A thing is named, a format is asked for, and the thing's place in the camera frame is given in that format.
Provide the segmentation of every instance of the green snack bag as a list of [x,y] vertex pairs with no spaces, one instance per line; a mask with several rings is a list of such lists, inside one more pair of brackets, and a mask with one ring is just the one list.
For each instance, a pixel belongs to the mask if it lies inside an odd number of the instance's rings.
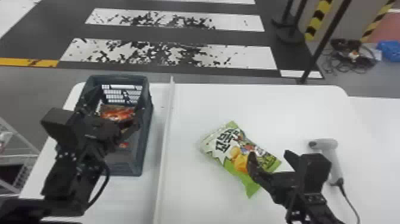
[[199,147],[204,153],[218,161],[229,173],[241,179],[248,198],[251,198],[260,188],[247,173],[249,153],[255,152],[259,165],[266,172],[275,171],[281,163],[275,156],[250,141],[244,131],[233,121],[207,135],[200,142]]

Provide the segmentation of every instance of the wire rack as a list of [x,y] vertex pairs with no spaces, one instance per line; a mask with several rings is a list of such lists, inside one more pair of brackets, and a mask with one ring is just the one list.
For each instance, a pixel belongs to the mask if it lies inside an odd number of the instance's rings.
[[0,195],[21,192],[39,154],[35,146],[0,117]]

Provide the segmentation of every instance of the yellow and black striped tape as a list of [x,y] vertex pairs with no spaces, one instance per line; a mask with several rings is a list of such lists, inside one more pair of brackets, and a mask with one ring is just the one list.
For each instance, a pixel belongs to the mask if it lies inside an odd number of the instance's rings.
[[58,60],[0,58],[0,66],[56,67]]
[[375,20],[368,26],[368,28],[365,30],[364,34],[362,35],[361,42],[365,43],[371,36],[371,34],[374,32],[376,27],[379,25],[380,21],[383,19],[383,17],[388,13],[389,9],[392,8],[392,6],[395,4],[396,0],[389,0],[386,5],[384,5],[378,12],[378,15],[376,16]]
[[305,31],[305,39],[308,41],[312,41],[315,38],[315,34],[317,30],[321,28],[322,21],[324,20],[326,14],[329,13],[330,8],[332,6],[333,0],[321,0],[318,4],[317,9],[314,12],[314,15],[311,18],[310,24]]

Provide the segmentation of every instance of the barcode scanner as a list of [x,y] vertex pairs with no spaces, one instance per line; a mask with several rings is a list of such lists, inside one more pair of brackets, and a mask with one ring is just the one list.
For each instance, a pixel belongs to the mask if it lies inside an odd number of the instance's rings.
[[313,150],[321,150],[322,155],[332,163],[330,179],[328,180],[329,183],[335,186],[343,184],[342,169],[340,168],[338,156],[336,155],[336,148],[338,147],[337,140],[333,138],[315,139],[309,142],[308,146]]

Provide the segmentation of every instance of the stanchion base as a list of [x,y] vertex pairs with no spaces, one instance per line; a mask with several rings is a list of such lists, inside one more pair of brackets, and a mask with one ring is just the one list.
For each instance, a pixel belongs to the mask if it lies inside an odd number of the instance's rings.
[[307,85],[307,80],[305,80],[304,82],[301,80],[301,78],[297,78],[296,79],[296,84],[297,85]]
[[295,24],[295,18],[292,15],[288,15],[286,21],[283,22],[282,15],[276,14],[276,15],[272,16],[271,22],[272,22],[272,25],[274,25],[276,28],[292,27]]
[[305,42],[304,34],[302,34],[298,29],[295,30],[295,34],[293,36],[289,36],[290,27],[281,28],[276,30],[276,35],[279,40],[283,43],[291,44],[291,45],[299,45]]

